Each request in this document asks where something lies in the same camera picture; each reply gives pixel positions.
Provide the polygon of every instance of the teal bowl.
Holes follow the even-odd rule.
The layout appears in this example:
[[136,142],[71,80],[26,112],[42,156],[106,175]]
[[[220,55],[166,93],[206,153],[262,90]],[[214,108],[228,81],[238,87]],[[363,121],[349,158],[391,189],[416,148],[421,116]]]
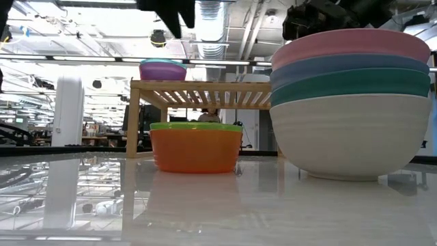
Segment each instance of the teal bowl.
[[428,97],[428,74],[403,68],[366,68],[332,72],[275,90],[272,107],[283,103],[348,94],[405,94]]

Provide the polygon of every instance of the purple bowl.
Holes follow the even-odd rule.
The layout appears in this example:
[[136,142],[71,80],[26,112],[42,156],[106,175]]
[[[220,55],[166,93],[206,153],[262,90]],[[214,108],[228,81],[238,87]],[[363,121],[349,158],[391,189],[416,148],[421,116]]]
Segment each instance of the purple bowl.
[[148,62],[139,66],[140,78],[143,80],[185,80],[186,70],[167,62]]

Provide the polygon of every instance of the blue bowl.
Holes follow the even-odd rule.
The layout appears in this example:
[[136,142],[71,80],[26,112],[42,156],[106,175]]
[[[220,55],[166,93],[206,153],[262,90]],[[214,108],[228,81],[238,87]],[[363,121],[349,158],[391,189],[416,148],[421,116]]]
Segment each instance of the blue bowl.
[[325,55],[296,61],[270,75],[272,91],[303,79],[361,68],[404,68],[429,73],[429,66],[421,61],[399,55],[342,54]]

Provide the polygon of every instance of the green bowl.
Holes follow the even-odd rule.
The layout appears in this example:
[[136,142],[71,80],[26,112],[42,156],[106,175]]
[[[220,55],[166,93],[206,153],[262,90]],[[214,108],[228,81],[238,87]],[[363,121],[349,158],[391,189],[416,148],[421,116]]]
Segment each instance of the green bowl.
[[403,68],[366,68],[332,72],[276,89],[272,107],[295,100],[346,94],[407,94],[428,97],[428,74]]
[[241,133],[243,128],[231,124],[209,122],[160,122],[150,124],[150,130],[186,129],[186,130],[220,130]]

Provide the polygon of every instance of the air duct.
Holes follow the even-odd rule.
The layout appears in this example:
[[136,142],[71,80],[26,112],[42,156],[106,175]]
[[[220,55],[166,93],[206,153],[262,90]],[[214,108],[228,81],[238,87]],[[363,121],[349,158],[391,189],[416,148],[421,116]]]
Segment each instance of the air duct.
[[[225,41],[227,4],[222,1],[196,1],[196,37],[198,41],[209,42],[198,45],[199,56],[202,59],[224,58],[225,47],[219,42]],[[218,81],[220,75],[221,69],[206,68],[207,80]]]

